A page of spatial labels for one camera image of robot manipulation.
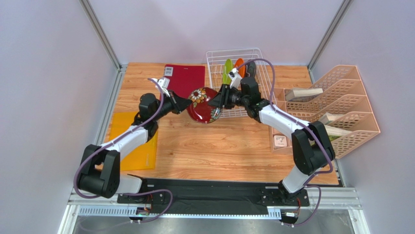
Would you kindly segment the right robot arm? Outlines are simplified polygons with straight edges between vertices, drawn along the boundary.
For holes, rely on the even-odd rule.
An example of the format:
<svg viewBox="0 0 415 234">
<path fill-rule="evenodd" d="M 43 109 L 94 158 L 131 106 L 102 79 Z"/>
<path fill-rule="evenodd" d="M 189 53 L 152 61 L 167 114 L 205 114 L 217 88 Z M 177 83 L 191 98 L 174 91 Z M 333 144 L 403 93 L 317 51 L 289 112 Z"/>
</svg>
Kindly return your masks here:
<svg viewBox="0 0 415 234">
<path fill-rule="evenodd" d="M 262 97 L 255 78 L 243 78 L 240 88 L 223 84 L 208 104 L 214 108 L 232 109 L 244 107 L 247 115 L 286 136 L 292 143 L 291 172 L 279 182 L 279 190 L 285 196 L 297 194 L 325 166 L 332 172 L 335 151 L 324 124 L 308 122 L 281 110 L 272 101 Z"/>
</svg>

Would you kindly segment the dark grey plate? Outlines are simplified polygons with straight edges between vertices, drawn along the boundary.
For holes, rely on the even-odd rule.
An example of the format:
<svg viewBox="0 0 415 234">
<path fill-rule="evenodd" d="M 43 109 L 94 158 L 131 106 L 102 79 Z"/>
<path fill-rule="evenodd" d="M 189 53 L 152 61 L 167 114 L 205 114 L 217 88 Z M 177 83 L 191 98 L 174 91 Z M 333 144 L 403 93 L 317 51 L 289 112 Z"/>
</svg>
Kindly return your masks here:
<svg viewBox="0 0 415 234">
<path fill-rule="evenodd" d="M 248 61 L 248 63 L 245 65 L 245 78 L 248 77 L 255 77 L 256 76 L 256 63 L 255 61 Z"/>
</svg>

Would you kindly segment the green plate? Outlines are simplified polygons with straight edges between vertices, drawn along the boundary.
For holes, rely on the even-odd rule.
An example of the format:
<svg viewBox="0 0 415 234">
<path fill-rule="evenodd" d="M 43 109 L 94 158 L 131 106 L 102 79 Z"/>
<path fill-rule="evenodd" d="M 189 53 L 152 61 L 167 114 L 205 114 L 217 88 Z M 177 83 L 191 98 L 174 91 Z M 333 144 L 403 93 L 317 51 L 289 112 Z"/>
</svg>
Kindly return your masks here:
<svg viewBox="0 0 415 234">
<path fill-rule="evenodd" d="M 229 72 L 233 69 L 233 62 L 231 59 L 227 59 L 223 65 L 222 82 L 223 84 L 231 84 L 231 78 L 228 76 Z"/>
</svg>

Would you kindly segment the red floral plate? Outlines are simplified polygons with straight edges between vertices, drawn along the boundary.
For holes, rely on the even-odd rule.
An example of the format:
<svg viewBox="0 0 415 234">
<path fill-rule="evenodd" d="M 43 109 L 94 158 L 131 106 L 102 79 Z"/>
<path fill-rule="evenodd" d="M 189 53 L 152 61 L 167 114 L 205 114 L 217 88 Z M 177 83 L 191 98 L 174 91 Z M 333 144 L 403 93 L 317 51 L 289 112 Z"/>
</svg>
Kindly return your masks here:
<svg viewBox="0 0 415 234">
<path fill-rule="evenodd" d="M 208 105 L 208 102 L 217 94 L 217 91 L 209 87 L 193 90 L 189 95 L 192 104 L 187 108 L 190 118 L 200 124 L 210 124 L 218 120 L 222 110 Z"/>
</svg>

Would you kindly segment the orange plate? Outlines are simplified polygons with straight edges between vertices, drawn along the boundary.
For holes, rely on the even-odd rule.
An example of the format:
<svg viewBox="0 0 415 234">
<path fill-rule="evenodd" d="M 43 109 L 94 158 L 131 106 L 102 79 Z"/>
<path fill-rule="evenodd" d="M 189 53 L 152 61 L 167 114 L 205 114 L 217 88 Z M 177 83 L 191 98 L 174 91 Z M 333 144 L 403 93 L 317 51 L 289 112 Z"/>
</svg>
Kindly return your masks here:
<svg viewBox="0 0 415 234">
<path fill-rule="evenodd" d="M 244 78 L 245 77 L 245 71 L 246 71 L 246 66 L 244 65 L 244 60 L 242 58 L 238 58 L 234 64 L 234 68 L 238 68 L 238 74 Z"/>
</svg>

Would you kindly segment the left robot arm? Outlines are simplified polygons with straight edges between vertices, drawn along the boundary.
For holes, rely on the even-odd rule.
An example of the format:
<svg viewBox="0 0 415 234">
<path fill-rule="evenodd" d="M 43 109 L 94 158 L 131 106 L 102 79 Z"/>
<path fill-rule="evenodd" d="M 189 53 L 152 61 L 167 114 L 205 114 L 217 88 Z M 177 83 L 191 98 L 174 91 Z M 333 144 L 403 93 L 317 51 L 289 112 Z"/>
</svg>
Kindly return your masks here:
<svg viewBox="0 0 415 234">
<path fill-rule="evenodd" d="M 121 135 L 101 145 L 88 145 L 74 177 L 75 192 L 83 198 L 111 198 L 115 194 L 138 194 L 143 180 L 122 175 L 120 164 L 125 156 L 150 141 L 158 130 L 158 121 L 169 113 L 180 114 L 192 100 L 168 90 L 160 99 L 152 93 L 141 96 L 139 111 L 131 126 Z"/>
</svg>

